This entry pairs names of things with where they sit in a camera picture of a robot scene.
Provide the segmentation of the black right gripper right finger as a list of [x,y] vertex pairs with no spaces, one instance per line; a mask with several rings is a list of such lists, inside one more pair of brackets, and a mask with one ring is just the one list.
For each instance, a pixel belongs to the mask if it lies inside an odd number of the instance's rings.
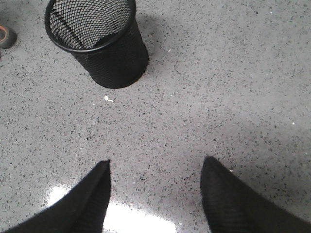
[[309,233],[310,223],[276,206],[207,156],[201,171],[202,207],[213,233]]

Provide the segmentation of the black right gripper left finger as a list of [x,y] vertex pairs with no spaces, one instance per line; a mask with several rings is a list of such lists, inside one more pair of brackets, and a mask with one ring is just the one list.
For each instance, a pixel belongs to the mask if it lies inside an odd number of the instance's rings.
[[110,160],[100,161],[58,202],[7,233],[101,233],[111,195]]

